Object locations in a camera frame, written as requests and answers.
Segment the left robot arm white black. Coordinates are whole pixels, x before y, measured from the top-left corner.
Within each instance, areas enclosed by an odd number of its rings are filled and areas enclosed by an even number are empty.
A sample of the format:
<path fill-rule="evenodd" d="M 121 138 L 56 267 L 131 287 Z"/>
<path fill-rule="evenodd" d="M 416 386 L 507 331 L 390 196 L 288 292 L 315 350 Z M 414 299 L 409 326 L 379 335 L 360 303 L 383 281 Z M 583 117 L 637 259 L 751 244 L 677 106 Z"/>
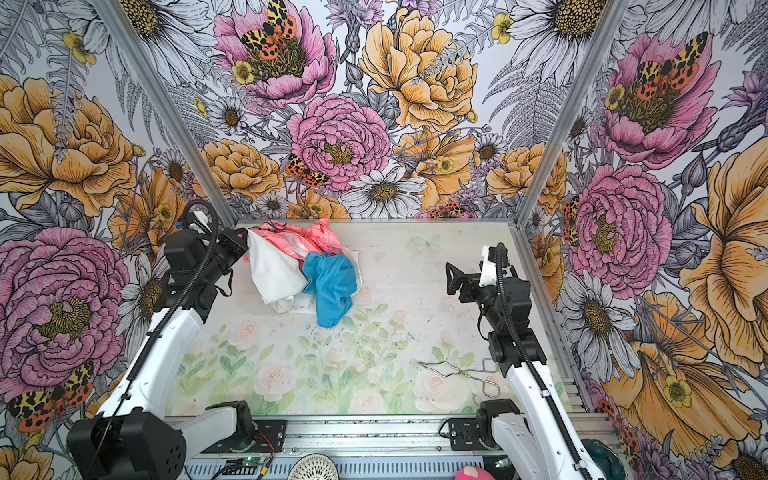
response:
<path fill-rule="evenodd" d="M 126 375 L 91 419 L 79 420 L 67 446 L 85 479 L 176 479 L 192 457 L 216 444 L 247 446 L 256 430 L 244 401 L 207 407 L 178 426 L 165 420 L 172 383 L 221 291 L 247 252 L 248 233 L 226 228 L 205 237 L 194 229 L 172 234 L 170 265 L 161 280 L 146 337 Z"/>

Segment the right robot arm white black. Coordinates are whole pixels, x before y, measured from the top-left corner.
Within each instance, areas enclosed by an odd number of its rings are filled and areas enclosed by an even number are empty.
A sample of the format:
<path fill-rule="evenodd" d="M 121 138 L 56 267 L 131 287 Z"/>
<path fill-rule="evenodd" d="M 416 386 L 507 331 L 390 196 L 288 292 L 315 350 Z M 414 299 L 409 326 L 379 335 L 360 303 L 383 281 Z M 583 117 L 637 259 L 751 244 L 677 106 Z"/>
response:
<path fill-rule="evenodd" d="M 529 326 L 530 283 L 501 267 L 488 281 L 450 263 L 445 270 L 447 293 L 475 304 L 489 321 L 491 358 L 515 395 L 481 404 L 482 442 L 502 450 L 521 479 L 603 479 L 566 413 Z"/>

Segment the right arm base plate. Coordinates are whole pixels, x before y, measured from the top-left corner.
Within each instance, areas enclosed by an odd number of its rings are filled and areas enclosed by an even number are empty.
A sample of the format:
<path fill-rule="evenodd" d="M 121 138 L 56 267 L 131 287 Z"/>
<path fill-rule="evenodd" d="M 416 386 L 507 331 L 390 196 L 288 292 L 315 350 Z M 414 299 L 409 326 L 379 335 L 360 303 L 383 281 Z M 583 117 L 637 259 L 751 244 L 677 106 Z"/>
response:
<path fill-rule="evenodd" d="M 447 439 L 452 451 L 493 451 L 498 446 L 481 437 L 481 429 L 475 418 L 452 417 L 443 422 L 440 435 Z"/>

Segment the white cloth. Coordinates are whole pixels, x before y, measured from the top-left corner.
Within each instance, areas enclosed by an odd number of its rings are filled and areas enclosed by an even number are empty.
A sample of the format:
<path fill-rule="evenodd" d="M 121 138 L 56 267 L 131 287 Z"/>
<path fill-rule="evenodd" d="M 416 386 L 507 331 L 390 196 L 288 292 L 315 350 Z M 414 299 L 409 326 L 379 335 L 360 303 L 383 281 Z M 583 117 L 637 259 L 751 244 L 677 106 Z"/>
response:
<path fill-rule="evenodd" d="M 343 255 L 355 265 L 359 290 L 362 280 L 356 264 L 356 254 L 344 248 Z M 250 230 L 248 231 L 248 261 L 251 278 L 265 304 L 278 313 L 316 315 L 315 297 L 303 293 L 307 285 L 307 279 L 303 274 L 304 261 L 300 262 L 287 256 Z"/>

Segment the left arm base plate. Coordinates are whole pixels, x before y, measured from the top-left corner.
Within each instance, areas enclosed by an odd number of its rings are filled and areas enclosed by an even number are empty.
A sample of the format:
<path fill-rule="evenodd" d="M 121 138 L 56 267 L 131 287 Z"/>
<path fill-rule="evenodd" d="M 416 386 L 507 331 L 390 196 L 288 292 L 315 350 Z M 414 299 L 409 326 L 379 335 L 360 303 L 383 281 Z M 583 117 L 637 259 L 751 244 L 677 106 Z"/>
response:
<path fill-rule="evenodd" d="M 204 450 L 205 454 L 281 453 L 286 440 L 288 422 L 284 419 L 256 419 L 252 432 L 244 439 L 225 439 Z"/>

